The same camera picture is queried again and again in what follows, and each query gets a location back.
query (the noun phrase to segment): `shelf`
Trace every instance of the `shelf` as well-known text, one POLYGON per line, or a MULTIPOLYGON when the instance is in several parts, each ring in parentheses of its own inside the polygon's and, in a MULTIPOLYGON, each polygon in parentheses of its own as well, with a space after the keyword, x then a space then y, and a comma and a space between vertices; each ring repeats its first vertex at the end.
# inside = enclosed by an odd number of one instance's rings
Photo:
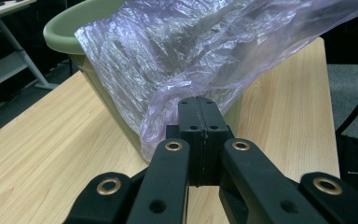
POLYGON ((22 61, 17 52, 13 52, 0 60, 0 83, 13 77, 27 65, 22 61))

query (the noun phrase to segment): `floor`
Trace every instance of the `floor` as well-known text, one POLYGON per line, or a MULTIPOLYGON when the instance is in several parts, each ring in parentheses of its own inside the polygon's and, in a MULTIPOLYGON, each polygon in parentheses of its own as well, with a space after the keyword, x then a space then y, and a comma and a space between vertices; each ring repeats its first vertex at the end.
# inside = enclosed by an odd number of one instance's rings
MULTIPOLYGON (((58 66, 47 76, 47 80, 58 84, 64 82, 69 77, 68 69, 65 64, 58 66)), ((334 123, 337 128, 358 103, 358 65, 328 64, 327 69, 334 123)), ((0 106, 0 128, 48 93, 49 91, 38 89, 34 85, 23 89, 14 100, 0 106)), ((344 134, 358 137, 358 118, 344 134)))

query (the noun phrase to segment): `plastic bag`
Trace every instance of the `plastic bag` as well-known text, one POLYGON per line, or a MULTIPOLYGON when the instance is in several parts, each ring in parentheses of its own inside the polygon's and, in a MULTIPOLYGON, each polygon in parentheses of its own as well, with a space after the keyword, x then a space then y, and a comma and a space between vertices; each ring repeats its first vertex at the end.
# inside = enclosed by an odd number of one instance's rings
POLYGON ((181 99, 224 114, 259 74, 357 16, 358 0, 130 0, 76 38, 150 161, 181 99))

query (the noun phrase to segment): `plastic bin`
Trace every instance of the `plastic bin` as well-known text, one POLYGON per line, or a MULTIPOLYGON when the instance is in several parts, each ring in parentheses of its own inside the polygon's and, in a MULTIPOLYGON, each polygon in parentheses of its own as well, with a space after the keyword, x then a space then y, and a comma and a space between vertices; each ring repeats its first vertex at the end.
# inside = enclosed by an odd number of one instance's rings
MULTIPOLYGON (((115 103, 104 89, 89 59, 74 35, 75 31, 81 26, 92 21, 108 18, 119 9, 124 2, 125 0, 88 0, 79 3, 66 9, 49 21, 43 31, 43 35, 51 49, 68 54, 70 59, 79 67, 83 76, 102 100, 113 119, 131 141, 132 145, 139 151, 141 148, 139 135, 134 132, 120 116, 115 103)), ((230 126, 234 134, 238 129, 240 113, 241 97, 224 116, 226 123, 230 126)))

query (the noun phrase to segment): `wood grain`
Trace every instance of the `wood grain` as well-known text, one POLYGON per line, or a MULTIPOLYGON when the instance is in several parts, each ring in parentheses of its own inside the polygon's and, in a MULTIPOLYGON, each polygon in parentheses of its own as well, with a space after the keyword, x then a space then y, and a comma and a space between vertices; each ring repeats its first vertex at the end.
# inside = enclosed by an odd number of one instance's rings
MULTIPOLYGON (((258 78, 242 103, 240 137, 285 175, 338 175, 322 39, 258 78)), ((0 130, 0 223, 61 223, 93 177, 145 167, 75 74, 0 130)), ((227 223, 217 191, 190 189, 188 223, 227 223)))

